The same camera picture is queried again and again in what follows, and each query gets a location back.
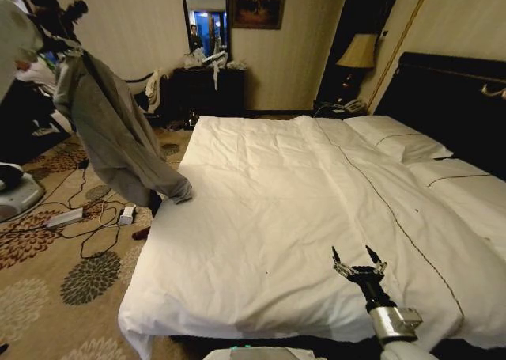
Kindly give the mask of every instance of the white pillow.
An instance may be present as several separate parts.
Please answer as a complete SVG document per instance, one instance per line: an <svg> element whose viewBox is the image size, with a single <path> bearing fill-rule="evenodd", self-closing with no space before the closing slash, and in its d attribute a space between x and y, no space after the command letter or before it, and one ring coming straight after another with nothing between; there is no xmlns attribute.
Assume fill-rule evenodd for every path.
<svg viewBox="0 0 506 360"><path fill-rule="evenodd" d="M408 168L506 260L506 182L455 159L419 162Z"/></svg>
<svg viewBox="0 0 506 360"><path fill-rule="evenodd" d="M359 135L396 161L410 163L447 158L453 153L438 141L388 116L360 116L345 119Z"/></svg>

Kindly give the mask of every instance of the wall trim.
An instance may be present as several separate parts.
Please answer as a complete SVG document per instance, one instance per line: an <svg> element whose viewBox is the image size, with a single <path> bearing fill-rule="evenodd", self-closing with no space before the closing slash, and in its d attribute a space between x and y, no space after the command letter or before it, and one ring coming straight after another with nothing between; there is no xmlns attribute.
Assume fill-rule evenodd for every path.
<svg viewBox="0 0 506 360"><path fill-rule="evenodd" d="M406 38L408 32L411 29L411 25L413 25L414 19L418 15L418 11L420 10L421 6L423 5L425 0L418 0L416 6L413 9L413 12L411 13L410 19L406 23L406 26L404 27L404 30L402 31L401 36L398 39L397 44L395 45L394 50L392 51L392 54L390 55L390 58L388 59L387 65L383 69L383 73L381 73L381 76L379 77L378 82L376 83L376 87L374 88L374 91L372 91L372 95L369 97L369 101L367 103L368 111L370 112L372 102L376 98L376 95L378 94L378 91L380 90L381 85L385 81L385 78L387 77L387 73L390 70L392 63L394 62L395 57L397 56L398 51L400 50L402 44L404 43L404 39Z"/></svg>

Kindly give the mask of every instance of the headboard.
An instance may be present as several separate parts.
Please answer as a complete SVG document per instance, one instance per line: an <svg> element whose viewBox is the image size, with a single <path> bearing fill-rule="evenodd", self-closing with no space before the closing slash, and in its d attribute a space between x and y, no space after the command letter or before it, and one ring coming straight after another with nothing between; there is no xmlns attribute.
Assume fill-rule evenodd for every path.
<svg viewBox="0 0 506 360"><path fill-rule="evenodd" d="M489 92L506 88L505 62L404 53L375 115L390 116L506 180L506 100L486 96L485 84Z"/></svg>

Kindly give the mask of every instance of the gray hoodie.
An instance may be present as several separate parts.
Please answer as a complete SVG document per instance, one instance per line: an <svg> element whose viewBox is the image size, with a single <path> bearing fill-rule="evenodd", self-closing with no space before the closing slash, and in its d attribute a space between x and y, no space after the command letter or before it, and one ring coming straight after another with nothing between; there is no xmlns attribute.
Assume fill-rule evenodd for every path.
<svg viewBox="0 0 506 360"><path fill-rule="evenodd" d="M95 173L139 206L148 206L150 190L175 203L191 198L190 182L165 163L153 129L128 85L104 63L89 58L104 92L82 57L67 56L57 71L53 100L77 128Z"/></svg>

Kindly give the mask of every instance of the picture frame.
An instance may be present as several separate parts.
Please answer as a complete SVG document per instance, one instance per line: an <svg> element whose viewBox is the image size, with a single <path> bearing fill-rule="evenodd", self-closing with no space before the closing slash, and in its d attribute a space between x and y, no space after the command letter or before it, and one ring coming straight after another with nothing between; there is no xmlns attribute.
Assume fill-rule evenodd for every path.
<svg viewBox="0 0 506 360"><path fill-rule="evenodd" d="M281 29L285 0L232 0L232 27Z"/></svg>

